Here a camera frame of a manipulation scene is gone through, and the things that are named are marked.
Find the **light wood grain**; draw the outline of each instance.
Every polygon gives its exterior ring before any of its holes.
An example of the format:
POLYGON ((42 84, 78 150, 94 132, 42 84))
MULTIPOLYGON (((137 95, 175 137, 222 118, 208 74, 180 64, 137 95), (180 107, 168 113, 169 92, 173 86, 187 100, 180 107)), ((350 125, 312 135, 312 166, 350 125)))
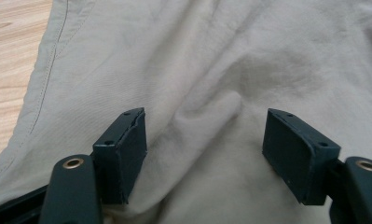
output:
POLYGON ((23 104, 51 0, 0 1, 0 152, 23 104))

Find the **wooden table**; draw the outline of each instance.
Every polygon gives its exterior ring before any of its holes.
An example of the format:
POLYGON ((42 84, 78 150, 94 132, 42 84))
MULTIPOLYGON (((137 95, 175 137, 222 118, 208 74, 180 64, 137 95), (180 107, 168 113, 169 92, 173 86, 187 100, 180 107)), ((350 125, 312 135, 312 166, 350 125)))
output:
POLYGON ((0 152, 23 104, 51 0, 0 0, 0 152))

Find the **stitched seam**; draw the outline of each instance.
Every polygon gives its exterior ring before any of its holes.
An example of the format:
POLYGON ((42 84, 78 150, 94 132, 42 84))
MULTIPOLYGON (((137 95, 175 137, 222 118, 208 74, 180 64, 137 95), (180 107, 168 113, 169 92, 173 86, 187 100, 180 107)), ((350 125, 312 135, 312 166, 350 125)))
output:
POLYGON ((78 33, 78 31, 81 30, 81 27, 84 25, 86 20, 90 17, 90 13, 95 8, 95 5, 96 5, 96 1, 93 2, 93 5, 91 6, 90 11, 86 15, 85 19, 81 22, 81 24, 78 26, 77 30, 72 34, 72 36, 70 36, 70 38, 66 41, 66 43, 63 45, 62 49, 60 50, 60 52, 58 52, 56 57, 61 55, 61 53, 66 49, 67 45, 70 43, 70 41, 73 39, 73 37, 78 33))
POLYGON ((59 42, 59 39, 60 39, 60 36, 62 34, 62 30, 63 30, 63 26, 65 24, 65 21, 66 21, 66 17, 67 17, 67 8, 68 8, 68 0, 66 0, 66 10, 65 10, 65 14, 64 14, 64 17, 63 17, 63 20, 61 22, 61 25, 58 27, 58 30, 56 31, 56 36, 57 36, 57 40, 56 42, 54 43, 54 45, 52 46, 52 49, 51 49, 51 53, 49 54, 49 61, 48 61, 48 64, 47 64, 47 67, 46 67, 46 77, 44 79, 44 82, 43 82, 43 88, 39 94, 39 97, 38 97, 38 100, 37 100, 37 103, 35 105, 36 107, 36 110, 35 110, 35 115, 34 115, 34 119, 32 120, 32 123, 29 127, 29 131, 24 135, 21 143, 19 144, 19 146, 16 148, 16 150, 14 151, 14 153, 11 154, 11 158, 2 166, 2 168, 0 169, 0 175, 6 171, 8 169, 8 167, 11 165, 11 163, 15 160, 16 158, 16 155, 18 154, 18 152, 20 151, 21 147, 23 146, 23 144, 25 143, 26 139, 29 137, 29 135, 32 133, 33 129, 34 129, 34 126, 35 124, 37 123, 38 121, 38 117, 40 115, 40 111, 41 111, 41 107, 43 105, 43 101, 44 101, 44 97, 45 97, 45 94, 46 94, 46 90, 47 90, 47 86, 48 86, 48 80, 49 80, 49 75, 50 75, 50 72, 51 72, 51 68, 52 68, 52 65, 54 64, 54 60, 55 60, 55 52, 56 52, 56 47, 58 45, 58 42, 59 42))

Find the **wrinkled fabric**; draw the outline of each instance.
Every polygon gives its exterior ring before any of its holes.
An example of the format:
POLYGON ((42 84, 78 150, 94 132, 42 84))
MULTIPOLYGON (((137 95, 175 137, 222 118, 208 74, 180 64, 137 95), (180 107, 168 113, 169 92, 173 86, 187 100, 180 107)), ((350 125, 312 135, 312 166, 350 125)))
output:
POLYGON ((54 0, 0 204, 135 107, 148 155, 105 223, 329 223, 329 201, 298 204, 264 159, 267 110, 372 159, 372 0, 54 0))

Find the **fabric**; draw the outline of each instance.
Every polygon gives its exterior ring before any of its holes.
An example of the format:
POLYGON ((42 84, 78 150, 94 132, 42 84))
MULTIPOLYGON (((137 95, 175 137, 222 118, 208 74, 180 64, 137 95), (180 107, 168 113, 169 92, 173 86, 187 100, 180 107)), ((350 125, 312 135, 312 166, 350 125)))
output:
POLYGON ((266 115, 372 159, 372 0, 54 0, 0 204, 135 107, 149 152, 105 223, 329 223, 330 202, 298 204, 262 156, 266 115))

